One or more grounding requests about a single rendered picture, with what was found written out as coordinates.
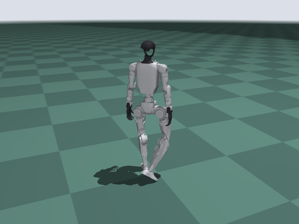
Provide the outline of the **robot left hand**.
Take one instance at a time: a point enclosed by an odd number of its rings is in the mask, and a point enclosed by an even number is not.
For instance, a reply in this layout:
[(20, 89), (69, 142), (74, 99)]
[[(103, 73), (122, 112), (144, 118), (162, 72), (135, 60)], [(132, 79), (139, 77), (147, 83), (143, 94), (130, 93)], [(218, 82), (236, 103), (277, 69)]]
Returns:
[(131, 112), (133, 113), (133, 111), (131, 110), (132, 105), (130, 106), (130, 103), (127, 103), (126, 107), (127, 107), (127, 119), (133, 120), (132, 118), (134, 118), (134, 117), (132, 117), (132, 115), (131, 115)]

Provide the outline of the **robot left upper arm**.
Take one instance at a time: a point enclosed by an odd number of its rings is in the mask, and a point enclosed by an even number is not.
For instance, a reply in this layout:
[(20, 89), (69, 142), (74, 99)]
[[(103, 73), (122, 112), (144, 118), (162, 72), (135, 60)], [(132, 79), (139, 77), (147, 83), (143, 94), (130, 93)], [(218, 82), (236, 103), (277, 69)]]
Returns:
[(137, 63), (132, 63), (129, 65), (129, 89), (135, 89), (136, 83), (135, 83), (135, 77), (136, 77), (136, 64)]

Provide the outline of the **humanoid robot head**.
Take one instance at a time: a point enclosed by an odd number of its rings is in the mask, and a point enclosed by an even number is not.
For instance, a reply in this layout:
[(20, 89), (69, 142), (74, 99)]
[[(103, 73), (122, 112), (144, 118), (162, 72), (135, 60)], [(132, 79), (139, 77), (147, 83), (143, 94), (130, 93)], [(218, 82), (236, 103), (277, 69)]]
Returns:
[[(141, 44), (141, 48), (144, 50), (144, 53), (145, 53), (145, 58), (144, 58), (144, 60), (141, 63), (148, 63), (148, 64), (153, 63), (153, 61), (151, 60), (151, 57), (155, 53), (155, 44), (154, 44), (154, 42), (152, 42), (152, 41), (144, 41)], [(150, 49), (153, 49), (153, 53), (152, 53), (152, 55), (149, 56), (146, 53), (146, 51), (149, 51)]]

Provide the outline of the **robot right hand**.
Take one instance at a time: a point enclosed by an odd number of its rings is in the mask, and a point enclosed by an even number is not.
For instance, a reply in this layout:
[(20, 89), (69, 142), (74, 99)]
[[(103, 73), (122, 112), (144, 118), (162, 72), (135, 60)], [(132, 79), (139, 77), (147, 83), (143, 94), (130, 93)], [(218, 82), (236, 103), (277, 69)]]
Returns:
[(171, 124), (171, 119), (172, 119), (172, 110), (170, 109), (170, 107), (167, 107), (167, 113), (168, 113), (168, 119), (169, 119), (169, 123), (165, 126), (168, 126)]

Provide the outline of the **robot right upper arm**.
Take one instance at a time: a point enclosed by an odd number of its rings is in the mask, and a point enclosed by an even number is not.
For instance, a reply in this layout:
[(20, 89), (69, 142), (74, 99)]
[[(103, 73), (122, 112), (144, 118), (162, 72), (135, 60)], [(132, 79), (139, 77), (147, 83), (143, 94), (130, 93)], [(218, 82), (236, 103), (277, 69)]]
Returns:
[(157, 69), (161, 73), (162, 91), (167, 92), (168, 86), (168, 67), (165, 64), (157, 64)]

